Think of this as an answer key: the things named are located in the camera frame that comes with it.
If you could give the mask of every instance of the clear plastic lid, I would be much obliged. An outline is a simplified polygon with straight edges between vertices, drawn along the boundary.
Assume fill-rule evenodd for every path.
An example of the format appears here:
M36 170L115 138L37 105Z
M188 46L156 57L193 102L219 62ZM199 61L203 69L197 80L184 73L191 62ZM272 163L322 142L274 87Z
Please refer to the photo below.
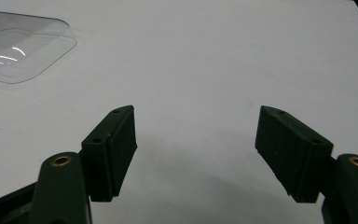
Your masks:
M75 45L65 21L0 12L0 82L37 77Z

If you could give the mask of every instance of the white surface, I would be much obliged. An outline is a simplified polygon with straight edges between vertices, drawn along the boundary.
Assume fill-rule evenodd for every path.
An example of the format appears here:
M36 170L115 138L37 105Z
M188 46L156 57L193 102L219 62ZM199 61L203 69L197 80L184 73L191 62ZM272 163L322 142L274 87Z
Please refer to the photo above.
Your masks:
M261 105L358 154L353 2L0 1L67 21L77 46L39 77L0 85L0 196L47 157L80 150L112 109L135 106L138 150L94 223L323 223L254 148Z

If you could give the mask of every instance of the transparent plastic container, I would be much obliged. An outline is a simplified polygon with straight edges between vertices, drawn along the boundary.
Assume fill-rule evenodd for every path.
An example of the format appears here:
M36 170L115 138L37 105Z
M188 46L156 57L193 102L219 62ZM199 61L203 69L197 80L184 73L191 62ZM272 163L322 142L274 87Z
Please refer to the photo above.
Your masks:
M75 45L65 21L0 12L0 82L37 77Z

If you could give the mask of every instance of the white table surface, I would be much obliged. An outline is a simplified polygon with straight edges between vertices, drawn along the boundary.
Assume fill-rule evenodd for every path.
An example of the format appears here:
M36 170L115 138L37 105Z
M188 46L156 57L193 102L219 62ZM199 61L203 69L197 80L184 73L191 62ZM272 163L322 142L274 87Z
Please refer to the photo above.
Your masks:
M323 223L257 154L261 105L358 154L358 8L326 0L0 1L67 21L77 46L0 85L0 196L134 105L138 150L94 223Z

